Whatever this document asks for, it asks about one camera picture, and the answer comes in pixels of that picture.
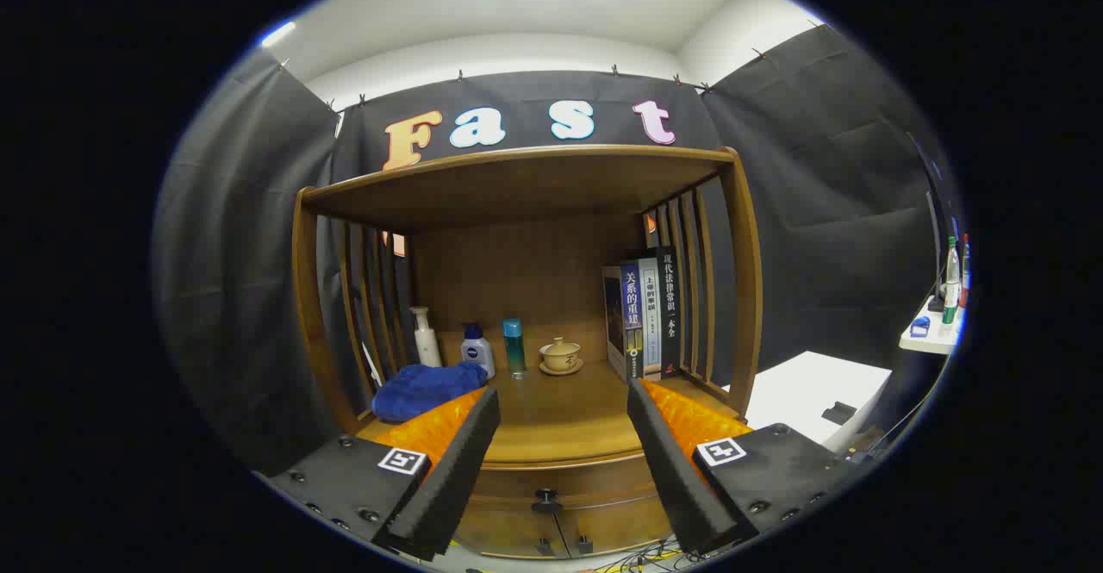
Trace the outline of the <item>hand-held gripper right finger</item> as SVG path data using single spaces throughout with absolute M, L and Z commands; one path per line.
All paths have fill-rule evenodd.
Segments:
M 627 388 L 627 415 L 685 552 L 791 526 L 839 494 L 856 468 L 788 424 L 752 429 L 642 379 Z

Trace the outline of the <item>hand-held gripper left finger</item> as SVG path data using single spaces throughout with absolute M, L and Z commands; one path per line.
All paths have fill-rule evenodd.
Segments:
M 499 393 L 484 386 L 378 441 L 326 442 L 267 486 L 362 545 L 433 561 L 452 542 L 500 421 Z

